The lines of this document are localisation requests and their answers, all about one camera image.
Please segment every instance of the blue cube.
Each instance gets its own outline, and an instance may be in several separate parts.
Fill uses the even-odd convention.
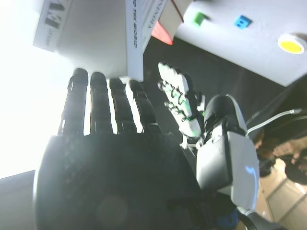
[[[241,15],[235,22],[235,26],[240,28],[240,29],[244,29],[245,27],[247,27],[249,24],[251,23],[251,19]]]

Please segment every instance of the yellow circle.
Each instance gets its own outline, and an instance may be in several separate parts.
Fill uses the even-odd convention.
[[[280,46],[284,50],[286,50],[290,53],[300,53],[300,52],[302,52],[302,47],[298,43],[295,43],[295,42],[284,41],[284,42],[280,43]]]

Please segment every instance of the black finger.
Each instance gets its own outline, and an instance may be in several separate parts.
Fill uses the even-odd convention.
[[[88,74],[75,69],[67,87],[67,98],[58,135],[83,135]]]
[[[161,132],[155,118],[153,106],[148,100],[142,85],[136,80],[130,80],[126,86],[126,93],[131,107],[133,108],[133,104],[136,104],[144,132]]]
[[[91,76],[91,133],[113,133],[106,78],[95,72]]]
[[[123,131],[136,132],[131,108],[125,93],[124,85],[120,79],[110,80],[110,89],[113,98],[117,133]]]

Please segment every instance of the yellow and white round object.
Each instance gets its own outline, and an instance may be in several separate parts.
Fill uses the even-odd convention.
[[[307,48],[307,42],[293,34],[283,34],[278,38],[278,46],[291,54],[302,54]]]

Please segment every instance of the dark floor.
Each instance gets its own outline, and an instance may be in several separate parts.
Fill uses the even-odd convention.
[[[173,132],[178,140],[181,135],[177,124],[164,107],[166,96],[157,88],[160,61],[189,74],[195,91],[205,93],[206,103],[216,94],[233,95],[246,120],[285,90],[285,87],[269,79],[176,38],[174,44],[169,46],[152,37],[143,61],[144,88],[153,104],[158,123],[163,132]]]

